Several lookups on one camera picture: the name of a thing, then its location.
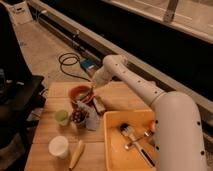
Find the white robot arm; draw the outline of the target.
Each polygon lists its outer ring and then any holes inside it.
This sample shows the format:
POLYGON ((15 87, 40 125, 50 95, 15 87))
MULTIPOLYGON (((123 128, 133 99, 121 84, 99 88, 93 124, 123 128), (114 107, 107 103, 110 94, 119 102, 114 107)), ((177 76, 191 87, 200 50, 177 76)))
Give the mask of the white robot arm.
POLYGON ((95 87, 118 77, 155 113, 157 171, 207 171, 199 109, 194 100, 179 91, 166 92, 127 68, 122 55, 107 55, 93 75, 95 87))

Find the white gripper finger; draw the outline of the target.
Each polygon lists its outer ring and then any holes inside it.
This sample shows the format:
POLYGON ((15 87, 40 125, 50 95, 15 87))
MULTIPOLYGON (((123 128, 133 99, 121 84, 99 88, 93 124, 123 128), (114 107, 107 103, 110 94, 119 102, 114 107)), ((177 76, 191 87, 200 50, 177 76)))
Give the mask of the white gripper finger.
POLYGON ((92 90, 96 90, 98 88, 98 84, 97 83, 91 83, 91 89, 92 90))

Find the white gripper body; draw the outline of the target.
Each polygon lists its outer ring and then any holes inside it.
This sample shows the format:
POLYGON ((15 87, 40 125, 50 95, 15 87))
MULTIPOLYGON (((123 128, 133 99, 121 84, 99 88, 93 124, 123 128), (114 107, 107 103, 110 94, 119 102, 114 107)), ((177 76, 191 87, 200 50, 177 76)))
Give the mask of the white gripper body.
POLYGON ((94 86, 106 85, 111 80, 111 74, 105 67, 98 69, 92 77, 92 83, 94 86))

